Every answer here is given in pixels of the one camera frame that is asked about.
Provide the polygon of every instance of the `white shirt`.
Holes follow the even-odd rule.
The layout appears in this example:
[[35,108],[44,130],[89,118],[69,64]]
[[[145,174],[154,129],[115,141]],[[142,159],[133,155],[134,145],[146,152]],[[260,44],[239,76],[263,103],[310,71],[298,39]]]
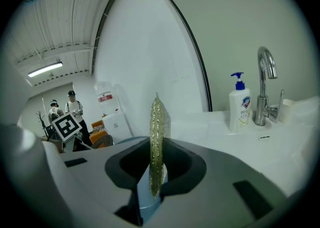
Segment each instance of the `white shirt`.
[[76,100],[74,102],[68,101],[68,103],[65,104],[65,113],[72,112],[74,111],[76,113],[75,119],[77,122],[82,122],[84,119],[82,116],[79,114],[79,109],[82,109],[83,106],[82,104]]

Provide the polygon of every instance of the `small object on counter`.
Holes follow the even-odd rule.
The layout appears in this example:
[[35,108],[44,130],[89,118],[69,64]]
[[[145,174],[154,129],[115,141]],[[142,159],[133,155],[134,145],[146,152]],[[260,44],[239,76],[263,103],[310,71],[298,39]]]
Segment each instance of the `small object on counter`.
[[235,72],[231,76],[237,76],[235,90],[229,94],[230,102],[230,126],[232,132],[245,128],[250,121],[251,98],[250,90],[245,87],[241,80],[243,72]]
[[295,113],[296,102],[289,99],[283,99],[282,108],[280,110],[280,121],[285,124],[291,123]]

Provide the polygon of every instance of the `soap dispenser bottle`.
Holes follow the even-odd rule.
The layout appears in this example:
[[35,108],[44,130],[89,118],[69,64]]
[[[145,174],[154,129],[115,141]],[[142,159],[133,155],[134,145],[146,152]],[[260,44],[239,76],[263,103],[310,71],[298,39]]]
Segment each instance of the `soap dispenser bottle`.
[[245,128],[250,121],[251,98],[250,90],[241,80],[243,72],[235,72],[231,76],[237,76],[235,90],[229,94],[230,101],[230,127],[232,132]]

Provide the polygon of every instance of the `blue pump head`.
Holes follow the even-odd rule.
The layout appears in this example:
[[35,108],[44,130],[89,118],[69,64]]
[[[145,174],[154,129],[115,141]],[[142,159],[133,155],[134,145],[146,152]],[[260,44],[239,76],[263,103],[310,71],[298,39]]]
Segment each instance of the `blue pump head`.
[[244,90],[246,88],[245,84],[241,80],[241,74],[243,74],[243,72],[235,72],[235,73],[231,74],[231,76],[238,77],[238,81],[235,84],[235,90]]

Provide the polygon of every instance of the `faucet handle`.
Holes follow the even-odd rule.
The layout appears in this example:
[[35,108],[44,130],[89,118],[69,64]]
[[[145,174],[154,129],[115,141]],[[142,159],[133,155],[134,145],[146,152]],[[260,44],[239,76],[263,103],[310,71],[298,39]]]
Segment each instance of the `faucet handle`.
[[279,106],[278,108],[271,107],[268,112],[268,118],[273,121],[274,123],[277,123],[280,118],[280,111],[282,110],[283,101],[285,97],[285,90],[282,89],[280,93],[280,100],[279,100]]

